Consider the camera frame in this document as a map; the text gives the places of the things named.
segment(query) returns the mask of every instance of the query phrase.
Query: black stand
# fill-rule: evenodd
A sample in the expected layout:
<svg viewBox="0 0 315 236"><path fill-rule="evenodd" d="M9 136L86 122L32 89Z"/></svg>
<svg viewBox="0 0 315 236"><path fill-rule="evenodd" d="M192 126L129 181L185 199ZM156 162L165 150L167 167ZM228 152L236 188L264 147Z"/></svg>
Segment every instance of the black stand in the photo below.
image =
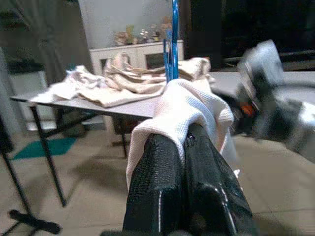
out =
<svg viewBox="0 0 315 236"><path fill-rule="evenodd" d="M11 166L11 163L10 163L9 159L7 158L6 153L2 150L1 150L1 153L3 156L4 162L6 164L6 167L9 170L10 175L13 179L14 185L19 192L23 206L27 212L26 214L22 214L22 213L18 212L17 210L11 210L9 212L9 216L11 219L17 220L17 223L15 223L10 229L8 229L5 233L3 233L2 236L9 235L9 233L12 232L21 223L32 226L34 228L31 231L31 233L29 234L29 236L34 235L37 231L40 231L40 230L47 231L47 232L50 232L50 233L55 234L55 235L59 234L59 232L61 231L61 227L58 224L36 219L32 215L31 209L30 209L29 204L26 200L23 189L21 188L21 186L20 186L20 184L16 178L16 175L15 175L15 172L14 172L12 166Z"/></svg>

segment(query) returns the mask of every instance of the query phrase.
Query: white towel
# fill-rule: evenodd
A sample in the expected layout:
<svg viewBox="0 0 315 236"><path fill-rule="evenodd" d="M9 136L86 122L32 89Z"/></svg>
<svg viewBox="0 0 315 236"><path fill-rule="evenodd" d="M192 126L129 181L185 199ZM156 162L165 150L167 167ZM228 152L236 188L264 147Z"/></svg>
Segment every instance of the white towel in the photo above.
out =
<svg viewBox="0 0 315 236"><path fill-rule="evenodd" d="M229 133L233 114L222 99L211 93L209 85L202 84L202 80L196 82L177 79L168 83L156 104L154 117L133 130L126 169L128 188L148 136L154 133L170 138L184 164L183 143L189 125L193 123L205 128L212 143L238 175L240 163Z"/></svg>
<svg viewBox="0 0 315 236"><path fill-rule="evenodd" d="M50 103L81 97L113 107L128 102L160 96L166 85L165 68L139 69L128 63L125 52L118 53L106 62L104 77L91 74L80 65L69 71L61 83L53 84L48 91L32 98L31 102ZM181 78L195 81L208 75L210 62L203 58L193 58L179 62Z"/></svg>

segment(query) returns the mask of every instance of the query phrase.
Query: tripod leg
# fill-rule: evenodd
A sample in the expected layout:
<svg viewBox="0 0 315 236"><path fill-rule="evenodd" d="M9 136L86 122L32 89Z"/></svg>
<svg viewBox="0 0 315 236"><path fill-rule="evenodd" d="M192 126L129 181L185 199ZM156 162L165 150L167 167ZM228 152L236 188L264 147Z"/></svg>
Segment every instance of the tripod leg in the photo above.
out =
<svg viewBox="0 0 315 236"><path fill-rule="evenodd" d="M20 186L20 184L19 184L19 182L18 182L18 179L16 178L16 174L15 174L15 172L14 172L14 170L13 170L13 167L11 166L11 163L10 163L10 161L9 161L9 159L8 159L8 157L7 157L7 155L6 155L6 153L3 152L3 153L2 153L2 156L3 156L4 162L5 162L5 164L6 164L6 167L8 168L8 170L9 170L9 172L10 172L10 174L11 174L11 177L12 177L12 179L13 179L13 182L14 182L14 184L15 184L15 187L16 187L16 189L17 189L18 192L19 192L19 195L20 195L20 198L21 198L21 200L22 200L23 206L24 206L26 212L27 212L29 215L31 215L32 213L31 213L31 209L30 209L30 207L29 207L29 203L28 203L28 201L26 200L24 191L23 191L23 189L21 188L21 186Z"/></svg>

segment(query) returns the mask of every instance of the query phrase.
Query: teal mat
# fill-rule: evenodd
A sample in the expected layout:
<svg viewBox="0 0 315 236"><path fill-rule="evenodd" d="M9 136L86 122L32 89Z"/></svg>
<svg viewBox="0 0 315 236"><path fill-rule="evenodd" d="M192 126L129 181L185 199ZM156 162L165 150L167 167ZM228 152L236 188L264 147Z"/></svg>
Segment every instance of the teal mat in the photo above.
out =
<svg viewBox="0 0 315 236"><path fill-rule="evenodd" d="M52 139L48 140L49 150L52 156L63 155L69 151L75 142L75 138ZM35 141L27 145L22 151L16 154L13 160L24 158L36 158L45 156L40 141Z"/></svg>

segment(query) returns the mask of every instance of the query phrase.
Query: white wall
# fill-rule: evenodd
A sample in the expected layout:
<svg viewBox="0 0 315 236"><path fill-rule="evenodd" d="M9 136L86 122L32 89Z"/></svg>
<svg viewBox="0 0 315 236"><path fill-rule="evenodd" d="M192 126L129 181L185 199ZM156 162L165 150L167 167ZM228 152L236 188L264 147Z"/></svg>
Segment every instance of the white wall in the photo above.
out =
<svg viewBox="0 0 315 236"><path fill-rule="evenodd" d="M114 32L134 25L139 35L143 27L161 23L172 15L172 0L79 0L90 49L112 47Z"/></svg>

